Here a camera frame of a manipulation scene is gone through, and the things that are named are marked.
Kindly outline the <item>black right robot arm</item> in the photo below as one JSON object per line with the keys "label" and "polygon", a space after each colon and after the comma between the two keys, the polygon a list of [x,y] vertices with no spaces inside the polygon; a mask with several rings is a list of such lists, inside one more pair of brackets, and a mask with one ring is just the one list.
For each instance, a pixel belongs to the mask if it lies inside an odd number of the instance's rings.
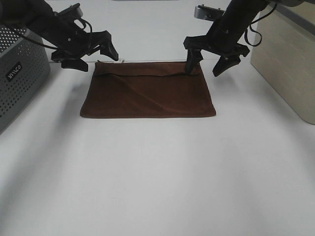
{"label": "black right robot arm", "polygon": [[194,16],[197,19],[213,22],[206,35],[189,37],[184,40],[188,51],[185,72],[190,74],[197,64],[203,60],[201,51],[220,56],[213,68],[214,76],[218,76],[229,68],[238,65],[240,56],[250,52],[246,45],[238,41],[252,23],[256,15],[267,6],[264,0],[232,0],[226,10],[198,5]]}

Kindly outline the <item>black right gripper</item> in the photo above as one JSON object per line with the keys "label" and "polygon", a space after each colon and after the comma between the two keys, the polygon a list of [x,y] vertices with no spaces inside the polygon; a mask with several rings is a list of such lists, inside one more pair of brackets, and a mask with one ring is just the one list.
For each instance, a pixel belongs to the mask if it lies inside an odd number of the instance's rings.
{"label": "black right gripper", "polygon": [[221,56],[215,67],[213,75],[219,76],[229,68],[238,65],[239,55],[246,57],[250,50],[248,46],[238,43],[242,33],[221,26],[221,21],[214,21],[206,35],[187,36],[184,47],[188,50],[185,73],[190,74],[203,60],[201,50]]}

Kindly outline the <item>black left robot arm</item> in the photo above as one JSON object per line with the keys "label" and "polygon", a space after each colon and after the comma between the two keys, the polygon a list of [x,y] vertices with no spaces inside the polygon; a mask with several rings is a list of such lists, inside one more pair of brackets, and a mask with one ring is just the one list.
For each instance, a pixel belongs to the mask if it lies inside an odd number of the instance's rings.
{"label": "black left robot arm", "polygon": [[51,43],[51,59],[62,68],[87,72],[88,65],[82,57],[95,52],[119,59],[108,31],[95,32],[92,25],[82,18],[80,4],[76,3],[56,12],[44,0],[2,0],[0,23],[11,31],[27,28]]}

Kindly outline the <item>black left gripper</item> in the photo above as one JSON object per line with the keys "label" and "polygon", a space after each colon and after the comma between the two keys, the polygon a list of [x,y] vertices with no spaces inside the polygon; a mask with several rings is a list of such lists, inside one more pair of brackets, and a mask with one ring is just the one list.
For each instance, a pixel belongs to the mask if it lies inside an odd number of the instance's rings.
{"label": "black left gripper", "polygon": [[75,69],[88,72],[88,64],[81,58],[99,51],[101,55],[118,61],[118,52],[111,42],[108,31],[78,34],[66,44],[64,49],[57,49],[51,54],[51,60],[61,62],[63,69]]}

